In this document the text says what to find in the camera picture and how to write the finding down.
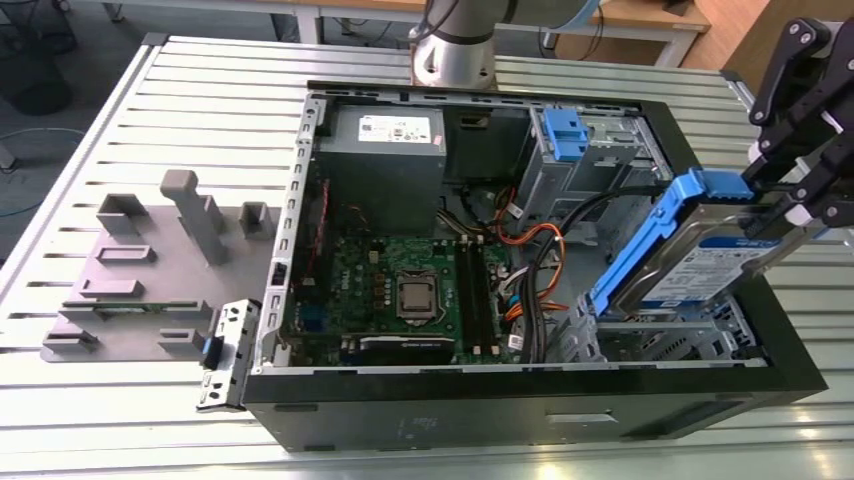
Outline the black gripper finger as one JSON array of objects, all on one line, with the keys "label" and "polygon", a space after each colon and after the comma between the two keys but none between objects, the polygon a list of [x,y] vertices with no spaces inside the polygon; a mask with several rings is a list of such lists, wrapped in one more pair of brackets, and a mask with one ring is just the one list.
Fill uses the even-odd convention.
[{"label": "black gripper finger", "polygon": [[852,226],[852,145],[828,144],[817,152],[817,161],[797,182],[773,181],[767,173],[772,165],[759,151],[748,149],[749,166],[741,178],[760,194],[759,210],[741,221],[748,239],[780,239],[795,227],[813,220],[824,228]]},{"label": "black gripper finger", "polygon": [[759,136],[748,182],[775,182],[795,160],[831,190],[852,191],[852,21],[797,17],[784,25],[748,112]]}]

